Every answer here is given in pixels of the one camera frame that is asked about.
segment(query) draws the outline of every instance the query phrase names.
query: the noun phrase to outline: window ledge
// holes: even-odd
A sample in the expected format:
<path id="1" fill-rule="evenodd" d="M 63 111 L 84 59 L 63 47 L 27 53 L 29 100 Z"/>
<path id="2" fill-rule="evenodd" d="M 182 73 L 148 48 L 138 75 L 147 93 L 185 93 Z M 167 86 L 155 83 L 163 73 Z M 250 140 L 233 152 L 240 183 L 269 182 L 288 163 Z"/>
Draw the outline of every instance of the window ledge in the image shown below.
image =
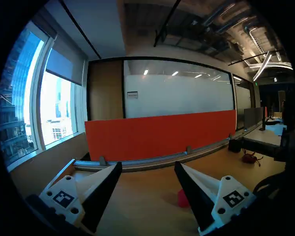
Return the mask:
<path id="1" fill-rule="evenodd" d="M 69 140 L 70 138 L 73 138 L 73 137 L 78 136 L 78 135 L 80 135 L 80 134 L 82 134 L 82 133 L 76 132 L 76 133 L 74 133 L 74 134 L 72 134 L 72 135 L 69 135 L 69 136 L 64 137 L 64 138 L 62 138 L 62 139 L 59 139 L 59 140 L 57 140 L 57 141 L 54 141 L 54 142 L 52 142 L 52 143 L 46 145 L 46 150 L 48 150 L 48 149 L 50 149 L 50 148 L 53 148 L 53 147 L 57 146 L 58 144 L 63 143 L 63 142 L 65 142 L 65 141 Z"/>
<path id="2" fill-rule="evenodd" d="M 83 134 L 83 133 L 84 132 L 76 132 L 76 133 L 69 135 L 65 138 L 62 138 L 62 139 L 57 140 L 53 143 L 50 143 L 50 144 L 46 145 L 46 150 L 53 148 L 53 147 L 57 146 L 58 144 L 63 143 L 65 141 L 69 140 L 70 138 L 76 137 L 76 136 Z M 36 150 L 36 151 L 31 152 L 30 154 L 25 155 L 24 157 L 21 157 L 18 160 L 16 160 L 15 162 L 13 162 L 12 164 L 7 166 L 8 173 L 10 173 L 12 170 L 14 170 L 19 165 L 23 164 L 24 162 L 28 161 L 29 159 L 32 159 L 33 157 L 35 157 L 36 155 L 38 155 L 44 151 L 43 150 Z"/>

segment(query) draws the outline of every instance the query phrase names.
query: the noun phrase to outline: desk surface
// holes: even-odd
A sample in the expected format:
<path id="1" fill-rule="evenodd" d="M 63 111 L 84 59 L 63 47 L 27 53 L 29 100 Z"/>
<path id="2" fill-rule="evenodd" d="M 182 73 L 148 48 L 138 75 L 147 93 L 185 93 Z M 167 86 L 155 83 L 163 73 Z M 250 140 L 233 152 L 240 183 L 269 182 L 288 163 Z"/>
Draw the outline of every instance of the desk surface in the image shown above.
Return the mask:
<path id="1" fill-rule="evenodd" d="M 259 167 L 243 163 L 242 156 L 242 151 L 232 153 L 223 148 L 185 164 L 216 179 L 231 175 L 250 190 L 262 179 L 284 170 L 285 163 L 275 162 L 271 157 L 260 160 Z M 74 176 L 78 179 L 90 174 L 92 172 L 76 171 Z M 122 173 L 98 225 L 97 236 L 198 236 L 191 209 L 177 206 L 180 189 L 173 166 Z"/>
<path id="2" fill-rule="evenodd" d="M 262 127 L 262 125 L 258 126 L 256 129 L 251 131 L 250 133 L 245 135 L 245 138 L 269 143 L 269 144 L 274 144 L 274 145 L 280 145 L 281 143 L 281 136 L 276 135 L 273 131 L 271 130 L 259 130 Z"/>

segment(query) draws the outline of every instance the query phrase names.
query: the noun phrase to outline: orange divider panel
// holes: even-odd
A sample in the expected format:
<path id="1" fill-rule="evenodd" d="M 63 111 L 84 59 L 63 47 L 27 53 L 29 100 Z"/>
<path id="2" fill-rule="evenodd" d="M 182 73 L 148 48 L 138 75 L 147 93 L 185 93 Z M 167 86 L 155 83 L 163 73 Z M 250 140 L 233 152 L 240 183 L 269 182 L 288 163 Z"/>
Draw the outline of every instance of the orange divider panel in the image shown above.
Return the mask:
<path id="1" fill-rule="evenodd" d="M 91 160 L 141 160 L 168 156 L 235 133 L 235 110 L 85 122 Z"/>

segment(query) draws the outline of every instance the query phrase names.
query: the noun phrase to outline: sign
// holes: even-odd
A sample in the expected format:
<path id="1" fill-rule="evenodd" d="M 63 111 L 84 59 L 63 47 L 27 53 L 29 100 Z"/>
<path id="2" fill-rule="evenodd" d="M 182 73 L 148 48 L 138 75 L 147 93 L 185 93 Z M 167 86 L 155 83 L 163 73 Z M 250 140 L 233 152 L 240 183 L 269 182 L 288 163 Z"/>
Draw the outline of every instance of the sign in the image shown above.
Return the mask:
<path id="1" fill-rule="evenodd" d="M 127 98 L 138 98 L 138 92 L 127 92 Z"/>

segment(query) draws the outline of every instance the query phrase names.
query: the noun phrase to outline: roller shade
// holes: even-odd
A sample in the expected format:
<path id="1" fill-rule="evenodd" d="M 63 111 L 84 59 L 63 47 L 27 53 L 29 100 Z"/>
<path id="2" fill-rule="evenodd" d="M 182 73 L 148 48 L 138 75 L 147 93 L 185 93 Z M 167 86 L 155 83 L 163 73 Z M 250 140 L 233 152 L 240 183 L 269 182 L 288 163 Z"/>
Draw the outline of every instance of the roller shade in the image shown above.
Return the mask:
<path id="1" fill-rule="evenodd" d="M 49 54 L 46 71 L 82 85 L 83 64 L 80 53 L 58 36 Z"/>

